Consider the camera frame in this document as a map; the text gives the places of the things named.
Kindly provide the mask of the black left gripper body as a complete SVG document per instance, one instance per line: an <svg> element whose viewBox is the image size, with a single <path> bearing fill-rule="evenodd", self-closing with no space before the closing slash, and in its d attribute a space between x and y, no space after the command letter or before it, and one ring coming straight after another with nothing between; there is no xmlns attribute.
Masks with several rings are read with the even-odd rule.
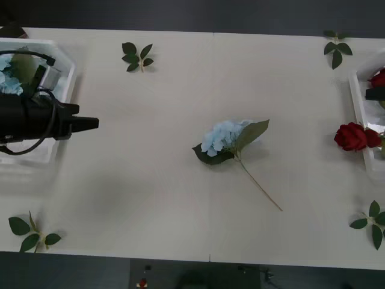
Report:
<svg viewBox="0 0 385 289"><path fill-rule="evenodd" d="M27 140L67 137L74 115L79 113L79 106L62 102L48 102L43 105L31 105L26 109Z"/></svg>

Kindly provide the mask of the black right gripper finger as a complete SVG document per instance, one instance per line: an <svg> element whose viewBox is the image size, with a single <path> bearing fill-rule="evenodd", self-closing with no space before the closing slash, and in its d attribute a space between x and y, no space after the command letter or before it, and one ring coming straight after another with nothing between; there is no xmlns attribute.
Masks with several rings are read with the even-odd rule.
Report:
<svg viewBox="0 0 385 289"><path fill-rule="evenodd" d="M365 99L370 101L385 101L385 88L366 89Z"/></svg>

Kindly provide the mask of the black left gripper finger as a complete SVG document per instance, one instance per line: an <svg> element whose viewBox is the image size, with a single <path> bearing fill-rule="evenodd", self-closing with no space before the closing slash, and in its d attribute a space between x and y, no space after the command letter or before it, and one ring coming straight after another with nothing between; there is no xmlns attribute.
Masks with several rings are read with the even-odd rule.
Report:
<svg viewBox="0 0 385 289"><path fill-rule="evenodd" d="M70 121L71 132L82 132L99 127L99 119L94 117L72 117Z"/></svg>

